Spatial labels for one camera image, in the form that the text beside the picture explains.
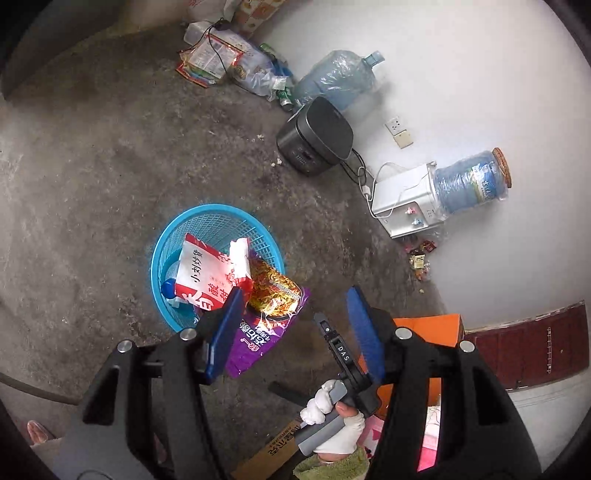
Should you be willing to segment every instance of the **metal screw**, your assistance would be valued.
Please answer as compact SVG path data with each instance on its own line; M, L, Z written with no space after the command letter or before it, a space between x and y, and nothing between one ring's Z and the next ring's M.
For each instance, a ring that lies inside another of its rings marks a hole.
M117 345L117 350L119 351L119 353L125 353L125 352L129 352L131 350L131 347L133 347L133 343L131 340L121 340L119 342L119 345Z
M394 333L401 340L408 340L410 337L413 336L413 331L407 329L406 327L397 328L396 332L394 332Z
M197 330L194 328L185 328L181 332L181 340L193 340L197 336Z
M469 340L462 340L460 342L460 348L462 349L463 352L466 352L466 353L471 353L476 349L474 344L472 342L470 342Z

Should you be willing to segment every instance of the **blue bottle cap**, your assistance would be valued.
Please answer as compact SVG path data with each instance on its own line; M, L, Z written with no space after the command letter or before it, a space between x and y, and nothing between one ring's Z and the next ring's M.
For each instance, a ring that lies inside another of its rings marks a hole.
M174 294L175 283L176 282L174 278L168 278L164 280L164 282L160 286L160 293L165 299L173 299L176 297L176 295Z

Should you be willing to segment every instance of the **handle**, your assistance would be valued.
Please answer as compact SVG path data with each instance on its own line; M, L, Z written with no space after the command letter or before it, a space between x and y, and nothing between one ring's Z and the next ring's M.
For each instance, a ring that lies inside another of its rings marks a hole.
M316 425L306 425L295 433L295 443L300 451L308 456L314 452L318 445L322 445L327 440L340 432L345 426L345 419L341 417L336 410L331 411L324 423Z
M337 380L335 386L330 391L330 401L337 403L339 400L345 400L347 387L340 380ZM306 425L296 431L294 438L296 445L304 455L310 455L318 445L333 437L345 426L345 420L339 415L335 408L324 418L324 423L315 425Z

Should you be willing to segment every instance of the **pink cloth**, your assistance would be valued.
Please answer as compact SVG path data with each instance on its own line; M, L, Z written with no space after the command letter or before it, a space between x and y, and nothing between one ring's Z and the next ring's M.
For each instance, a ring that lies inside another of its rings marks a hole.
M419 457L417 469L419 472L435 465L437 444L439 442L439 428L433 428L435 425L434 422L437 422L437 426L439 425L438 415L430 415L427 418L426 430L428 430L428 433L426 432L423 437L423 448L421 449L421 456ZM373 458L376 448L378 447L383 427L384 421L380 420L375 415L365 419L365 428L357 441L357 445L366 449L370 460Z

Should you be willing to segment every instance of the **cardboard box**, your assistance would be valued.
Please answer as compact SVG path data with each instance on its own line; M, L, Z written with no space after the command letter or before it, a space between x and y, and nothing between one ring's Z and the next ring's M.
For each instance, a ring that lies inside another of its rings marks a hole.
M236 480L266 480L298 451L294 433L300 421L289 423L279 434L259 450L250 460L232 472Z

